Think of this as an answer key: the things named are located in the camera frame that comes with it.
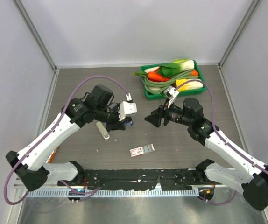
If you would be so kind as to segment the white beige stapler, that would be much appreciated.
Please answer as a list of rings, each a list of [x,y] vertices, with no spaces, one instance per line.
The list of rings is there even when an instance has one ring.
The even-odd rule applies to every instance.
[[[96,123],[96,126],[105,140],[110,138],[109,132],[106,130],[106,128],[104,127],[104,125],[100,121],[98,121]]]

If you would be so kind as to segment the blue stapler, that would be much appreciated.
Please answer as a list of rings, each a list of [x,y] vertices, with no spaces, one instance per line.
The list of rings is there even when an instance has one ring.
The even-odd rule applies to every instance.
[[[133,123],[133,120],[132,120],[131,117],[126,117],[126,118],[125,118],[125,122],[124,122],[124,124],[125,124],[126,127],[130,127],[130,126],[132,126],[134,123]]]

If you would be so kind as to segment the red white staple box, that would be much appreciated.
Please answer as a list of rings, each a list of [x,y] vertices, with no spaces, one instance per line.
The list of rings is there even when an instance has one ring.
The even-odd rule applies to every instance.
[[[153,144],[148,144],[145,146],[141,146],[141,147],[137,147],[137,148],[133,148],[129,150],[131,157],[136,157],[136,156],[151,153],[154,151],[155,151],[155,147]]]

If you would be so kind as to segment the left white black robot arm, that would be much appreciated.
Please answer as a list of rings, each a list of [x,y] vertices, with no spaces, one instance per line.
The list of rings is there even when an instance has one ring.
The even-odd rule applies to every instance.
[[[137,112],[136,104],[127,95],[126,101],[111,106],[113,98],[111,89],[96,85],[83,98],[73,98],[51,125],[27,147],[6,155],[28,191],[35,191],[48,182],[65,181],[73,186],[83,183],[85,170],[76,161],[50,164],[46,159],[69,136],[94,120],[105,123],[106,131],[125,130],[125,123],[131,121],[131,115]]]

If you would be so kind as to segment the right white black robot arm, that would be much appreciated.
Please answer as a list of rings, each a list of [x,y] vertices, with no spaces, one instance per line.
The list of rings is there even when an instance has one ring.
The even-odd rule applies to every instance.
[[[178,107],[166,101],[145,117],[155,127],[175,122],[188,127],[191,138],[216,152],[233,168],[225,168],[206,159],[196,166],[195,178],[200,184],[218,182],[243,195],[254,209],[268,206],[268,165],[249,155],[230,141],[224,133],[203,115],[203,107],[196,98],[187,98]]]

